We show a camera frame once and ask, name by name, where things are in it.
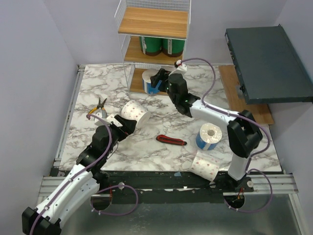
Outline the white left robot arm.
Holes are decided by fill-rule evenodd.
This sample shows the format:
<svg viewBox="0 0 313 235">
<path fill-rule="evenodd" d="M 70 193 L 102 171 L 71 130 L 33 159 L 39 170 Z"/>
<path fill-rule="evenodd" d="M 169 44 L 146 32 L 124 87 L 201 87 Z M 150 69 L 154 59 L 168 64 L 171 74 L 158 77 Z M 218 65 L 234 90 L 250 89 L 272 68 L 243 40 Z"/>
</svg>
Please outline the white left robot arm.
<svg viewBox="0 0 313 235">
<path fill-rule="evenodd" d="M 26 235 L 59 235 L 74 212 L 95 193 L 104 193 L 109 186 L 107 175 L 101 171 L 114 146 L 131 135 L 136 120 L 115 115 L 120 123 L 102 121 L 91 143 L 79 155 L 67 177 L 34 209 L 22 213 L 22 231 Z"/>
</svg>

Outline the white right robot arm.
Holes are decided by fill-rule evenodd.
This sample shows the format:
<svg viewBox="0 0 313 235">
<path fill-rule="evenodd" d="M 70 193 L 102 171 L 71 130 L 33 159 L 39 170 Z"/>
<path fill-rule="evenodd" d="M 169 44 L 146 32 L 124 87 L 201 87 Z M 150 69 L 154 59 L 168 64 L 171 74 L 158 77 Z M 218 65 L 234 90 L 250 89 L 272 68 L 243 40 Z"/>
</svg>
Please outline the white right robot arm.
<svg viewBox="0 0 313 235">
<path fill-rule="evenodd" d="M 204 102 L 200 97 L 189 93 L 186 80 L 180 73 L 160 69 L 150 77 L 150 81 L 152 88 L 167 93 L 182 115 L 210 122 L 227 132 L 233 156 L 228 169 L 230 177 L 225 179 L 225 187 L 231 192 L 240 189 L 251 152 L 263 138 L 252 113 L 248 110 L 229 111 Z"/>
</svg>

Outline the green roll front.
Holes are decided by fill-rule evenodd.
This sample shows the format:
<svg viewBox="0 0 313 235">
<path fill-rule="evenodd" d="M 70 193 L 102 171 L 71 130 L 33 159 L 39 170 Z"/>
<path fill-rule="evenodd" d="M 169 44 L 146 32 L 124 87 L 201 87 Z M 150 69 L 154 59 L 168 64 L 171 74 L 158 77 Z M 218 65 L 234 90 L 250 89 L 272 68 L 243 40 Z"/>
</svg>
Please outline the green roll front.
<svg viewBox="0 0 313 235">
<path fill-rule="evenodd" d="M 169 57 L 179 57 L 184 50 L 184 40 L 162 39 L 162 52 Z"/>
</svg>

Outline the green roll back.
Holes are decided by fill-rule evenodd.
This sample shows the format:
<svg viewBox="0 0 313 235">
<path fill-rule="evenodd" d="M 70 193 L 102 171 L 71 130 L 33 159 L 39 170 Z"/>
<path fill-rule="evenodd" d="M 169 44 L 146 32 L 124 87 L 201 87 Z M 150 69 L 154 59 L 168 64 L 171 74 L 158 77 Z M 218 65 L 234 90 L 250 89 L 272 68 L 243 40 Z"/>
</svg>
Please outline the green roll back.
<svg viewBox="0 0 313 235">
<path fill-rule="evenodd" d="M 156 56 L 162 52 L 162 39 L 156 37 L 139 37 L 141 52 L 148 56 Z"/>
</svg>

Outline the white wire wooden shelf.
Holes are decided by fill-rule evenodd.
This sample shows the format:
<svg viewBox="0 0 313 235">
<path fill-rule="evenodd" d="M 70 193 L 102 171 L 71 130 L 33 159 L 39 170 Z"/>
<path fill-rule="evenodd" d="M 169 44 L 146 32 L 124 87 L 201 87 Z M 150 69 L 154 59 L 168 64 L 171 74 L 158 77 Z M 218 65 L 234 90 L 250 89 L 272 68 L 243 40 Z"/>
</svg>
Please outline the white wire wooden shelf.
<svg viewBox="0 0 313 235">
<path fill-rule="evenodd" d="M 128 90 L 156 94 L 146 74 L 181 60 L 191 22 L 189 0 L 121 0 L 114 19 Z"/>
</svg>

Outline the green roll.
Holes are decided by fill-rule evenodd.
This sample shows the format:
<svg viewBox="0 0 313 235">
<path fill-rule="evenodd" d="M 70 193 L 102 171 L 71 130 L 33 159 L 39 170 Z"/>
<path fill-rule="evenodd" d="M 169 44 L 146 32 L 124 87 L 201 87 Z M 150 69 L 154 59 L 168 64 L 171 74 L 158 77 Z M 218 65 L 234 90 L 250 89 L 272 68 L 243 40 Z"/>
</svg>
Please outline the green roll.
<svg viewBox="0 0 313 235">
<path fill-rule="evenodd" d="M 141 52 L 148 56 L 156 56 L 162 52 L 162 39 L 156 37 L 139 37 Z"/>
<path fill-rule="evenodd" d="M 162 52 L 169 57 L 179 57 L 184 50 L 184 40 L 162 39 Z"/>
</svg>

